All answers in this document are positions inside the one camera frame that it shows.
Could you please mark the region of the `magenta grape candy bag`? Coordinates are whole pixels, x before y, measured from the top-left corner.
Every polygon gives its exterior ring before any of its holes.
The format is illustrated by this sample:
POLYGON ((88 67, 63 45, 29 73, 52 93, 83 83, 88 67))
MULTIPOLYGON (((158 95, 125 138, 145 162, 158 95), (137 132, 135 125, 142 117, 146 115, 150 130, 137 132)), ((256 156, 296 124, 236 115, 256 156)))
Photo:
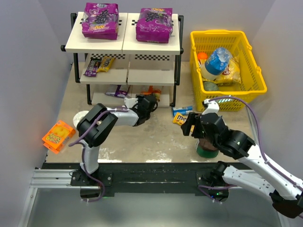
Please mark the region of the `magenta grape candy bag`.
POLYGON ((86 3, 81 23, 82 34, 85 38, 116 40, 118 23, 118 4, 86 3))
POLYGON ((172 8, 142 8, 136 24, 136 40, 167 44, 173 32, 172 8))

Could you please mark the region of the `purple M&M's candy bag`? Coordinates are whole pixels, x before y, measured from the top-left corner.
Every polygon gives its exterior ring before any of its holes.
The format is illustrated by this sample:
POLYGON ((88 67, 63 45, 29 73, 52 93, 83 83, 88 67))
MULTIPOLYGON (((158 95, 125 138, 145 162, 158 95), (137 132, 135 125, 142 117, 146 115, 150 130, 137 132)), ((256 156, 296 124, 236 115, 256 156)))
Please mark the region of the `purple M&M's candy bag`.
POLYGON ((84 76, 86 77, 96 77, 97 76, 97 70, 100 67, 102 58, 91 58, 90 62, 84 72, 84 76))

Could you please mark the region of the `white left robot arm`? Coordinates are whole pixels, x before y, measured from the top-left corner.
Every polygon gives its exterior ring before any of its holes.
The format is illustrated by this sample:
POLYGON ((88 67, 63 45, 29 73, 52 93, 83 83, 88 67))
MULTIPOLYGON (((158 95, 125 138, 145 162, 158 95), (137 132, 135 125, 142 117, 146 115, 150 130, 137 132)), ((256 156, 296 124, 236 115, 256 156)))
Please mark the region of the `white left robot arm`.
POLYGON ((136 98, 125 97, 124 104, 119 107, 95 105, 76 126, 79 132, 78 140, 69 145, 82 145, 81 169, 87 174, 98 170, 100 146, 115 126, 142 125, 149 120, 157 107, 158 101, 154 94, 138 95, 136 98))

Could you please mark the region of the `small yellow M&M's packet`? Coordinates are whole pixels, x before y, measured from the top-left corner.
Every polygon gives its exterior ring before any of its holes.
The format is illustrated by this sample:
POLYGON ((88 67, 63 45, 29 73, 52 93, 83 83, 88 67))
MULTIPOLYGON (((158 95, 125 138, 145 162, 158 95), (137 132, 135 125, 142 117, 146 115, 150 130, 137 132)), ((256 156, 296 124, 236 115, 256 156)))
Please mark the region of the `small yellow M&M's packet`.
POLYGON ((178 124, 178 125, 183 125, 187 120, 187 117, 182 115, 181 113, 177 112, 176 115, 174 116, 174 119, 172 123, 178 124))

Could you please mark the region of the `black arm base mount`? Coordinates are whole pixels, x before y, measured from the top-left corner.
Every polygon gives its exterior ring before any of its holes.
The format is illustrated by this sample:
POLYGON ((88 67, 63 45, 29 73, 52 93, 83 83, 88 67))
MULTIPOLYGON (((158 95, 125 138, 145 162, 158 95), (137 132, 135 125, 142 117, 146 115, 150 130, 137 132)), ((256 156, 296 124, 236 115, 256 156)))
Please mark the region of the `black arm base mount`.
POLYGON ((81 187, 82 198, 94 198, 105 186, 105 196, 117 193, 182 193, 205 196, 220 202, 227 200, 227 184, 208 181, 216 164, 207 163, 105 163, 87 176, 81 169, 71 174, 71 185, 81 187))

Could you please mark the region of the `blue white snack box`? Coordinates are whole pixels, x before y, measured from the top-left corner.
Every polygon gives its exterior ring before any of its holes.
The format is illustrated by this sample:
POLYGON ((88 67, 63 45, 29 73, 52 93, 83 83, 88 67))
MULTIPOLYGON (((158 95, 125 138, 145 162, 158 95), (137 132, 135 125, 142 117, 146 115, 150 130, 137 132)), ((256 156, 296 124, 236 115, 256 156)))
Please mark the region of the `blue white snack box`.
POLYGON ((186 107, 173 107, 172 108, 172 115, 176 116, 178 113, 182 115, 188 115, 190 112, 193 112, 193 106, 186 106, 186 107))

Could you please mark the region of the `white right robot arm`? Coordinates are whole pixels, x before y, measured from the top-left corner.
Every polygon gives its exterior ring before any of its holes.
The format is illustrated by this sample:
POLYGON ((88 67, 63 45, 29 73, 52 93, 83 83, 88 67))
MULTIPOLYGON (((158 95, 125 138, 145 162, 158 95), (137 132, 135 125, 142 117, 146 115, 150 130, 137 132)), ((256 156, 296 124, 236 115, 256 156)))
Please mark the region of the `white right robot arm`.
POLYGON ((261 152, 255 141, 245 133, 229 129, 216 113, 191 113, 181 125, 185 136, 206 139, 224 155, 246 165, 259 177, 249 176, 234 166, 219 161, 204 179, 207 189, 224 190, 238 186, 272 201, 273 208, 288 218, 303 216, 303 181, 290 174, 261 152))

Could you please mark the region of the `orange white snack packet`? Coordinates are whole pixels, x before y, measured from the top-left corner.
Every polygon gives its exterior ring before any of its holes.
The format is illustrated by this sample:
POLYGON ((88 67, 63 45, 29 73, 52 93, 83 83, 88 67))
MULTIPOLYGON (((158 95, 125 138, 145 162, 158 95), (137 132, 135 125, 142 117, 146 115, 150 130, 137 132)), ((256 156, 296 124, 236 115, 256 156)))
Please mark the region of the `orange white snack packet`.
POLYGON ((163 86, 142 86, 140 89, 141 95, 150 95, 153 93, 162 93, 163 86))

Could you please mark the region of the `purple pink candy bag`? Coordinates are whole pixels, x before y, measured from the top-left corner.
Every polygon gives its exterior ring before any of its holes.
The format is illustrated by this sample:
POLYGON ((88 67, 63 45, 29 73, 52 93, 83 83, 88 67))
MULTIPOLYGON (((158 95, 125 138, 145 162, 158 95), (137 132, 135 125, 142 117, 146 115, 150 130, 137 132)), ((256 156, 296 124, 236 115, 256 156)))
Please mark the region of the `purple pink candy bag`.
POLYGON ((128 95, 129 85, 110 85, 105 94, 108 96, 124 98, 128 95))

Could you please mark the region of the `yellow M&M's candy bag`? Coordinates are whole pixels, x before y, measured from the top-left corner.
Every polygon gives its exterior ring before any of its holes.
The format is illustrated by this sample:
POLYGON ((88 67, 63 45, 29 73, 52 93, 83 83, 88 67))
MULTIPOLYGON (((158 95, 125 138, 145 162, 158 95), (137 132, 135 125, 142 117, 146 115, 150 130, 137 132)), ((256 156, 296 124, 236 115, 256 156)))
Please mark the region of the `yellow M&M's candy bag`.
POLYGON ((108 72, 115 59, 116 59, 115 57, 105 56, 102 59, 99 68, 97 69, 97 73, 99 73, 99 72, 108 72))

